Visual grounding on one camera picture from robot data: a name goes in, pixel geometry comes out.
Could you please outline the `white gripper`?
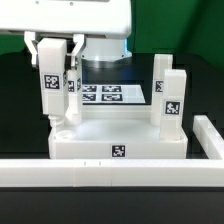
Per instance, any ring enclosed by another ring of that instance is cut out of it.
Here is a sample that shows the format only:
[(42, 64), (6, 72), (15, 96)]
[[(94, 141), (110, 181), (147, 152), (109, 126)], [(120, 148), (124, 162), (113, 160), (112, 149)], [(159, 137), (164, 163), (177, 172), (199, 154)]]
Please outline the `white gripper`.
[(38, 67), (36, 32), (74, 34), (67, 40), (65, 68), (76, 70), (85, 35), (126, 39), (131, 30), (130, 0), (0, 0), (0, 31), (25, 31), (24, 42), (34, 68)]

